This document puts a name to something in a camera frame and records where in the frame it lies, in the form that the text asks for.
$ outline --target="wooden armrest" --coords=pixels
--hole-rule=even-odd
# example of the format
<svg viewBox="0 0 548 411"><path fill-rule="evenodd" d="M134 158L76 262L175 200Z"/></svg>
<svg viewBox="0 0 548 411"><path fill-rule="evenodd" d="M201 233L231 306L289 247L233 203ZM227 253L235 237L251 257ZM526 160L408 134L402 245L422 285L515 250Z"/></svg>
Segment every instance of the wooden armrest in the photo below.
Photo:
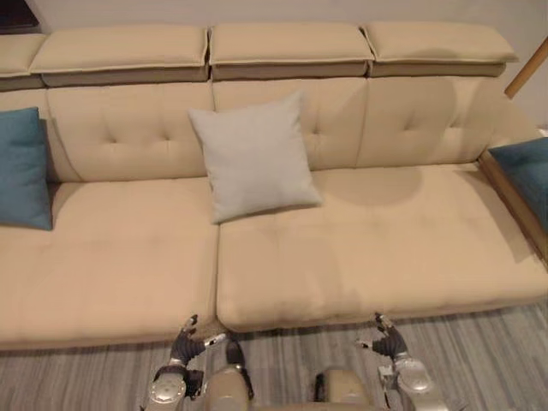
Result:
<svg viewBox="0 0 548 411"><path fill-rule="evenodd" d="M548 234L543 230L537 216L488 151L479 156L479 166L520 225L525 237L534 245L540 258L548 264Z"/></svg>

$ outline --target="throw pillow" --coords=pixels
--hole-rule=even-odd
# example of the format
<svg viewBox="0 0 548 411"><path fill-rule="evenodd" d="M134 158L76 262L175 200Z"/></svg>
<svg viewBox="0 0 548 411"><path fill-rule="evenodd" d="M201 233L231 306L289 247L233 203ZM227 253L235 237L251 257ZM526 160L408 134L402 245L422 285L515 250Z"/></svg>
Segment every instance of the throw pillow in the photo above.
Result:
<svg viewBox="0 0 548 411"><path fill-rule="evenodd" d="M315 206L301 135L302 93L243 109L188 110L213 188L214 223L285 206Z"/></svg>
<svg viewBox="0 0 548 411"><path fill-rule="evenodd" d="M548 137L489 150L548 232Z"/></svg>
<svg viewBox="0 0 548 411"><path fill-rule="evenodd" d="M38 109L0 111L0 224L51 229L46 162Z"/></svg>

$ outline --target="back cushion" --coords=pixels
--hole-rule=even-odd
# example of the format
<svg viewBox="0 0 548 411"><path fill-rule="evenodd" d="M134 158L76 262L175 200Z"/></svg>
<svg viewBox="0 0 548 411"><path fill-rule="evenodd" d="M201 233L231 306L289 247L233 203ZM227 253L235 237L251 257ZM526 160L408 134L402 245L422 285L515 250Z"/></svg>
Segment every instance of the back cushion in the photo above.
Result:
<svg viewBox="0 0 548 411"><path fill-rule="evenodd" d="M466 163L499 121L502 87L485 77L368 80L358 167Z"/></svg>
<svg viewBox="0 0 548 411"><path fill-rule="evenodd" d="M206 175L187 109L213 110L209 83L71 87L47 93L57 135L79 180Z"/></svg>
<svg viewBox="0 0 548 411"><path fill-rule="evenodd" d="M360 149L367 80L223 81L213 83L216 110L262 104L304 92L301 131L312 170L355 167Z"/></svg>
<svg viewBox="0 0 548 411"><path fill-rule="evenodd" d="M47 135L48 162L47 176L51 182L78 182L80 178L74 171L64 150L63 143L57 135L55 122L51 118L47 104L47 91L20 90L17 92L0 92L0 110L18 110L38 107L40 120Z"/></svg>

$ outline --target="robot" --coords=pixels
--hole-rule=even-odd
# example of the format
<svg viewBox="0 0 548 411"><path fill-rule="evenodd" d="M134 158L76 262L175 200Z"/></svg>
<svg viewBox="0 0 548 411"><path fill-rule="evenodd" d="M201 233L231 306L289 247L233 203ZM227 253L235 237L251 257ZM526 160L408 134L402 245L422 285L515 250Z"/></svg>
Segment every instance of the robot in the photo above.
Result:
<svg viewBox="0 0 548 411"><path fill-rule="evenodd" d="M228 365L216 372L205 385L205 411L379 411L369 403L358 376L351 371L330 369L316 377L314 402L274 408L256 408L251 379L240 344L226 334L204 341L191 338L197 317L193 316L175 340L170 361L156 373L142 411L176 411L185 397L202 394L204 373L188 370L193 357L207 348L229 339L226 346ZM375 314L377 328L384 336L376 341L358 340L359 348L370 349L391 358L390 366L378 369L384 392L397 390L404 411L449 411L424 364L408 353L407 345L392 322L381 313Z"/></svg>

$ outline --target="striped rug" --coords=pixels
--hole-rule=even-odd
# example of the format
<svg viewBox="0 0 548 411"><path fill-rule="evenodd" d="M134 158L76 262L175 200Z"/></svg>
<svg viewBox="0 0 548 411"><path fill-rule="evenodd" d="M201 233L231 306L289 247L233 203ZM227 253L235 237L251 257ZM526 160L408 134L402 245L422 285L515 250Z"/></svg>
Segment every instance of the striped rug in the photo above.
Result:
<svg viewBox="0 0 548 411"><path fill-rule="evenodd" d="M487 313L398 321L409 351L423 360L452 410L548 410L548 301ZM351 369L384 405L377 368L388 364L353 346L379 337L371 324L243 335L258 405L304 402L330 366ZM0 411L136 410L167 343L0 354ZM191 363L211 375L223 347ZM390 395L393 409L401 409ZM200 400L185 411L200 410Z"/></svg>

